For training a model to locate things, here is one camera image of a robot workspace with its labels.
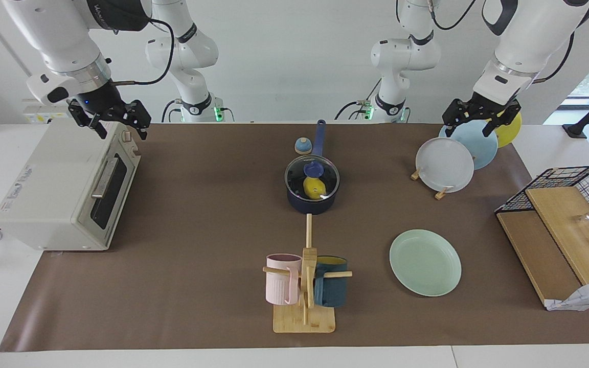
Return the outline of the pink ribbed mug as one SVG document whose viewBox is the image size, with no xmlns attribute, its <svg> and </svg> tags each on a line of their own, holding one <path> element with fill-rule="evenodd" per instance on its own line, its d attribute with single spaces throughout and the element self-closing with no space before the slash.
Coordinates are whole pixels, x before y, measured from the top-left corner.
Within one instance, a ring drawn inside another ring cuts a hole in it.
<svg viewBox="0 0 589 368">
<path fill-rule="evenodd" d="M 270 254 L 266 257 L 266 266 L 285 270 L 285 274 L 266 273 L 266 301 L 272 305 L 296 305 L 300 295 L 302 257 L 295 254 Z"/>
</svg>

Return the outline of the wooden plate rack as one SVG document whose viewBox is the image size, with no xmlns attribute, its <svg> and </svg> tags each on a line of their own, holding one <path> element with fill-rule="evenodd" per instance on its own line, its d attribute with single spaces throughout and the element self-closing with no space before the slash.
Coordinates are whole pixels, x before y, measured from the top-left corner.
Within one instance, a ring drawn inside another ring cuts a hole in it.
<svg viewBox="0 0 589 368">
<path fill-rule="evenodd" d="M 410 178 L 412 181 L 418 181 L 419 179 L 431 189 L 436 189 L 436 193 L 434 198 L 436 200 L 442 200 L 444 196 L 448 194 L 449 189 L 453 189 L 454 186 L 446 184 L 442 180 L 438 180 L 430 171 L 425 170 L 423 167 L 416 168 L 416 170 L 411 173 Z"/>
</svg>

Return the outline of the beige toaster oven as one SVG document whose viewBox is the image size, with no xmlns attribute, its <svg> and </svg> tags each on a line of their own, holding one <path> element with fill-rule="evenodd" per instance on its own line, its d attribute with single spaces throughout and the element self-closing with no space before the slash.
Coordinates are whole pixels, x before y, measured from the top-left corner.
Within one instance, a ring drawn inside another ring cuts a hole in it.
<svg viewBox="0 0 589 368">
<path fill-rule="evenodd" d="M 105 138 L 55 120 L 0 203 L 0 228 L 41 251 L 105 251 L 141 156 L 128 126 Z"/>
</svg>

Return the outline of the dark blue saucepan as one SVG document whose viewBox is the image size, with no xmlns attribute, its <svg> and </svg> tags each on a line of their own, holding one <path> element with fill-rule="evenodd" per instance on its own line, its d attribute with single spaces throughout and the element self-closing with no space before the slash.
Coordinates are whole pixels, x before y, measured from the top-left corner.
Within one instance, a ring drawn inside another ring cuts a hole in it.
<svg viewBox="0 0 589 368">
<path fill-rule="evenodd" d="M 323 154 L 323 146 L 325 141 L 325 134 L 326 134 L 326 121 L 325 120 L 318 120 L 316 124 L 316 131 L 315 131 L 315 139 L 313 140 L 313 149 L 312 152 L 308 155 L 320 155 L 324 156 Z M 336 201 L 336 194 L 333 196 L 332 199 L 323 200 L 323 202 L 305 202 L 301 199 L 295 198 L 294 195 L 288 193 L 287 186 L 286 186 L 286 193 L 288 198 L 288 203 L 302 214 L 312 214 L 312 215 L 319 215 L 327 210 L 329 210 L 332 205 L 334 205 Z"/>
</svg>

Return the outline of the light blue plate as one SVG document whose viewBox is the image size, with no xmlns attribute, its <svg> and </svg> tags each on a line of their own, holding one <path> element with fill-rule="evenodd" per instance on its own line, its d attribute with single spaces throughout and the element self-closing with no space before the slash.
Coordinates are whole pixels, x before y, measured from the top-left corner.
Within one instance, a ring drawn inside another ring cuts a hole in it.
<svg viewBox="0 0 589 368">
<path fill-rule="evenodd" d="M 489 165 L 498 150 L 498 140 L 495 133 L 491 133 L 488 137 L 484 136 L 482 130 L 485 127 L 486 121 L 470 121 L 456 127 L 450 137 L 468 149 L 473 158 L 475 170 Z"/>
</svg>

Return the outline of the yellow lemon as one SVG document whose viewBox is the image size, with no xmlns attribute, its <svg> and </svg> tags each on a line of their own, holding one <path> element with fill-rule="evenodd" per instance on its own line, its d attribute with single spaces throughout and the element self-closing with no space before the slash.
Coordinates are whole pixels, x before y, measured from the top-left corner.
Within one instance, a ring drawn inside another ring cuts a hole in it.
<svg viewBox="0 0 589 368">
<path fill-rule="evenodd" d="M 328 196 L 326 185 L 319 177 L 307 176 L 302 182 L 302 187 L 310 200 L 323 200 Z"/>
</svg>

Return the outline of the wooden mug rack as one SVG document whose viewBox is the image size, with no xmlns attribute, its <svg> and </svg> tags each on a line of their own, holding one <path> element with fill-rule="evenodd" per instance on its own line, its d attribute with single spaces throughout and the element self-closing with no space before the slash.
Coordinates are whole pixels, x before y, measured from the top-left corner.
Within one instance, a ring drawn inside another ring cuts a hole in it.
<svg viewBox="0 0 589 368">
<path fill-rule="evenodd" d="M 314 302 L 315 272 L 318 250 L 312 245 L 313 214 L 306 214 L 306 243 L 300 264 L 265 265 L 267 275 L 285 277 L 283 304 L 273 304 L 274 333 L 332 333 L 336 330 L 334 308 Z"/>
</svg>

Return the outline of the mint green plate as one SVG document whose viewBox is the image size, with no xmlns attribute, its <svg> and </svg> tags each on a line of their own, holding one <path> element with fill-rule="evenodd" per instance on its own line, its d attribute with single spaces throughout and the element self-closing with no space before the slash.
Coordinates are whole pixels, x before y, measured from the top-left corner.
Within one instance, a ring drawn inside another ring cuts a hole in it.
<svg viewBox="0 0 589 368">
<path fill-rule="evenodd" d="M 444 237 L 426 229 L 411 229 L 398 235 L 391 242 L 389 259 L 397 280 L 421 296 L 447 295 L 461 280 L 458 252 Z"/>
</svg>

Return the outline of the brown table mat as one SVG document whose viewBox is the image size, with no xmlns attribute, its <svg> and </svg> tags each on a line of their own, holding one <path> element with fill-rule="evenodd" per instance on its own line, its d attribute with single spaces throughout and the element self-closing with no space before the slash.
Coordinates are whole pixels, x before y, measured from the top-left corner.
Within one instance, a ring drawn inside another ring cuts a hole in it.
<svg viewBox="0 0 589 368">
<path fill-rule="evenodd" d="M 439 130 L 327 126 L 341 186 L 312 244 L 353 271 L 333 333 L 274 333 L 264 298 L 266 256 L 305 245 L 284 172 L 314 126 L 157 124 L 110 249 L 42 255 L 0 351 L 589 344 L 589 310 L 544 309 L 494 214 L 530 181 L 513 147 L 440 201 L 409 178 Z M 411 229 L 458 252 L 451 293 L 421 296 L 393 274 L 391 242 Z"/>
</svg>

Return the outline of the glass lid with blue knob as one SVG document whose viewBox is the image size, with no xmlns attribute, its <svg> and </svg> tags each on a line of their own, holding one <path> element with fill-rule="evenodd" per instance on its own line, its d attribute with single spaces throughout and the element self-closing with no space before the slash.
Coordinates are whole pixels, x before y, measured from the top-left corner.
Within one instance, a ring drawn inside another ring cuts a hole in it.
<svg viewBox="0 0 589 368">
<path fill-rule="evenodd" d="M 329 159 L 313 154 L 295 158 L 285 170 L 286 189 L 295 198 L 305 202 L 323 202 L 310 200 L 305 195 L 303 181 L 307 176 L 319 177 L 325 183 L 328 196 L 323 200 L 332 199 L 341 185 L 339 170 Z"/>
</svg>

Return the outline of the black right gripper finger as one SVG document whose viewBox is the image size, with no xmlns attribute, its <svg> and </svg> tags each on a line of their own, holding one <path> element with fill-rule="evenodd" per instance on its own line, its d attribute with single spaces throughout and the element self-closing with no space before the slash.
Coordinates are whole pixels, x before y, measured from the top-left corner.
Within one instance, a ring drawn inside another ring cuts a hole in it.
<svg viewBox="0 0 589 368">
<path fill-rule="evenodd" d="M 107 130 L 100 123 L 100 115 L 95 114 L 90 117 L 77 100 L 69 100 L 68 112 L 70 112 L 79 127 L 87 127 L 93 130 L 103 140 L 107 137 Z"/>
<path fill-rule="evenodd" d="M 151 116 L 140 100 L 123 105 L 121 123 L 133 128 L 141 140 L 147 139 L 150 122 Z"/>
</svg>

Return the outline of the grey plate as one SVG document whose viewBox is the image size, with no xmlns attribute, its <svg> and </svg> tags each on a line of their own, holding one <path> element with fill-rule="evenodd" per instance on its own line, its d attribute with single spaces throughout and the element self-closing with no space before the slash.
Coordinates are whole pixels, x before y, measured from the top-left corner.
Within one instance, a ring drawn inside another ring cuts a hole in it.
<svg viewBox="0 0 589 368">
<path fill-rule="evenodd" d="M 448 194 L 468 186 L 474 174 L 473 158 L 468 149 L 445 137 L 436 137 L 422 144 L 416 154 L 415 166 L 423 167 L 439 181 L 454 186 Z"/>
</svg>

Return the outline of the dark teal mug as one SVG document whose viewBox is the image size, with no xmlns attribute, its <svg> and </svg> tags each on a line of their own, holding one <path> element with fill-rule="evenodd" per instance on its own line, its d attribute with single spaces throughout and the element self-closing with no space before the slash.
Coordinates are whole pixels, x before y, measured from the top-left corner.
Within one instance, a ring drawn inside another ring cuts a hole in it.
<svg viewBox="0 0 589 368">
<path fill-rule="evenodd" d="M 318 256 L 313 286 L 313 299 L 316 305 L 330 308 L 345 305 L 348 278 L 326 278 L 324 274 L 346 270 L 348 270 L 348 261 L 344 257 Z"/>
</svg>

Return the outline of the white power strip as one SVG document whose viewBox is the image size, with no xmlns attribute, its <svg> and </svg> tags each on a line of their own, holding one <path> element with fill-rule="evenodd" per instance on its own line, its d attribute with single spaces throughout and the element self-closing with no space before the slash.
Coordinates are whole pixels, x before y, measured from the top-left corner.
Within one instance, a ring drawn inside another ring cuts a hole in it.
<svg viewBox="0 0 589 368">
<path fill-rule="evenodd" d="M 28 105 L 22 114 L 29 124 L 50 124 L 55 119 L 67 118 L 69 113 L 66 106 Z"/>
</svg>

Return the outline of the yellow plate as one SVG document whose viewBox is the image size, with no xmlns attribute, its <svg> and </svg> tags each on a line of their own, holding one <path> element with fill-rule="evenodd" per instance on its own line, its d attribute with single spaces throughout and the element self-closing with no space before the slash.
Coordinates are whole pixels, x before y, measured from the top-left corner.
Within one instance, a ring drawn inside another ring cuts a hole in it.
<svg viewBox="0 0 589 368">
<path fill-rule="evenodd" d="M 502 124 L 491 133 L 491 136 L 497 137 L 497 148 L 501 149 L 506 145 L 513 142 L 522 127 L 522 115 L 521 111 L 517 112 L 517 115 L 510 124 Z"/>
</svg>

